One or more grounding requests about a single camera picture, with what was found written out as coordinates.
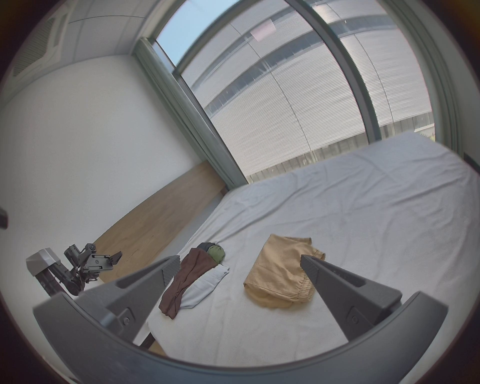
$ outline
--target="brown garment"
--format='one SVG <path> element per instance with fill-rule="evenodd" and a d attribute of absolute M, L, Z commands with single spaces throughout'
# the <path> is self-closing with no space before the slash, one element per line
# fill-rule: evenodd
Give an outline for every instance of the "brown garment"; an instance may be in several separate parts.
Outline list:
<path fill-rule="evenodd" d="M 181 261 L 180 270 L 172 284 L 164 292 L 160 305 L 163 314 L 174 319 L 180 309 L 181 297 L 185 290 L 201 275 L 217 264 L 212 257 L 200 248 L 192 248 Z"/>
<path fill-rule="evenodd" d="M 270 235 L 243 283 L 245 292 L 270 308 L 310 301 L 315 288 L 300 266 L 303 254 L 325 259 L 323 252 L 312 247 L 310 238 Z"/>

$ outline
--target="blue sky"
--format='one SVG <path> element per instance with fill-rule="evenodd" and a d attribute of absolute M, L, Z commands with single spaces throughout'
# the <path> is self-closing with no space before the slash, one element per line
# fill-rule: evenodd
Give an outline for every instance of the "blue sky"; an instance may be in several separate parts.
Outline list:
<path fill-rule="evenodd" d="M 197 37 L 224 11 L 239 0 L 187 0 L 169 20 L 157 38 L 177 65 Z"/>

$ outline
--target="wooden headboard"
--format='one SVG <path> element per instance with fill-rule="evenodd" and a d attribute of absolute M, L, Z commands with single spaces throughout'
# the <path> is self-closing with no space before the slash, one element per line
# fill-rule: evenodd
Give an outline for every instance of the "wooden headboard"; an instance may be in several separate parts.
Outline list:
<path fill-rule="evenodd" d="M 100 278 L 107 283 L 151 264 L 224 187 L 205 161 L 140 203 L 95 241 L 99 254 L 123 253 Z"/>

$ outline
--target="bed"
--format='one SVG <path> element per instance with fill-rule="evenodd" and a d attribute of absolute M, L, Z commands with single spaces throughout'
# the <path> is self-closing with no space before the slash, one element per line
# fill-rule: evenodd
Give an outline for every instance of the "bed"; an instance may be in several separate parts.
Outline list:
<path fill-rule="evenodd" d="M 261 366 L 304 359 L 347 342 L 315 294 L 268 309 L 243 281 L 271 233 L 311 237 L 325 260 L 449 306 L 437 337 L 404 381 L 418 379 L 451 343 L 479 293 L 480 179 L 456 154 L 408 132 L 229 192 L 180 252 L 219 243 L 230 272 L 174 320 L 157 306 L 148 327 L 174 359 Z"/>

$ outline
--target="white folded cloth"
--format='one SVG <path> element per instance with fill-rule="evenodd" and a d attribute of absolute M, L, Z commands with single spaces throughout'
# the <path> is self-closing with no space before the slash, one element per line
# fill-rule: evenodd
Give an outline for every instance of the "white folded cloth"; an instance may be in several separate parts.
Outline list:
<path fill-rule="evenodd" d="M 185 290 L 181 297 L 180 309 L 193 308 L 212 293 L 220 280 L 227 274 L 228 267 L 222 264 L 206 271 Z"/>

